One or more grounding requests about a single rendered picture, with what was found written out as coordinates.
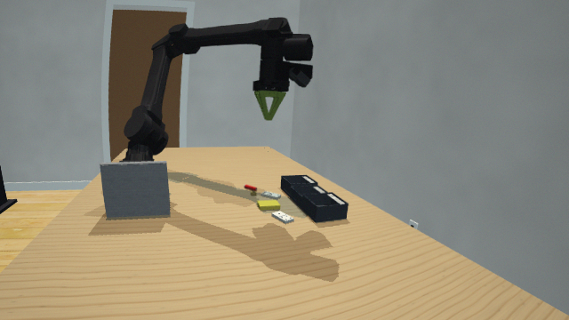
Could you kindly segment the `white domino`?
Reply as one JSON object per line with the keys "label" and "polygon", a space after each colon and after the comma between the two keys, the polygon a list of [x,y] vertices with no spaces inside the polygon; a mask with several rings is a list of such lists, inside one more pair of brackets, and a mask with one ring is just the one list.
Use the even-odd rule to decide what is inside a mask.
{"label": "white domino", "polygon": [[293,218],[293,217],[291,217],[291,216],[289,216],[289,215],[287,215],[287,214],[285,214],[285,213],[283,213],[283,212],[280,212],[280,211],[279,211],[279,212],[273,212],[273,213],[272,213],[272,216],[273,216],[274,218],[276,218],[276,219],[282,221],[282,222],[285,223],[285,224],[294,221],[294,218]]}
{"label": "white domino", "polygon": [[279,195],[279,194],[268,192],[268,191],[262,192],[261,195],[269,197],[269,198],[273,198],[273,199],[278,199],[281,197],[281,195]]}

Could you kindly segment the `dark blue rack of labelled bins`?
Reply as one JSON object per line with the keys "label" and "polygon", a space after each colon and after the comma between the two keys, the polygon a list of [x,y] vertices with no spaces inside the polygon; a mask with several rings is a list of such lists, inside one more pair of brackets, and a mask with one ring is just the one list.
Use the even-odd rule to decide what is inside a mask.
{"label": "dark blue rack of labelled bins", "polygon": [[311,179],[308,175],[281,176],[280,188],[314,222],[347,218],[349,203],[336,196],[333,192],[324,193],[327,191],[319,187],[318,182]]}

